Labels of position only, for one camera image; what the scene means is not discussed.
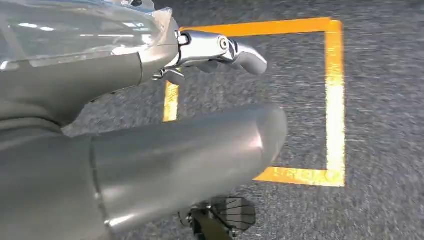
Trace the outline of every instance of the yellow tape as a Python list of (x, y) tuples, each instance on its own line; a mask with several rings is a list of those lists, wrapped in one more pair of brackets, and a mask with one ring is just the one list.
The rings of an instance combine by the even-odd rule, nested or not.
[(166, 81), (165, 103), (163, 105), (163, 121), (175, 121), (178, 116), (178, 85)]
[[(285, 21), (182, 27), (181, 30), (218, 33), (227, 37), (325, 32), (327, 169), (318, 170), (273, 166), (267, 168), (254, 180), (329, 187), (345, 186), (345, 86), (343, 72), (343, 32), (340, 21), (331, 20), (329, 17), (319, 17)], [(164, 116), (167, 117), (164, 117), (164, 121), (170, 121), (177, 119), (178, 86), (167, 83), (166, 87)]]

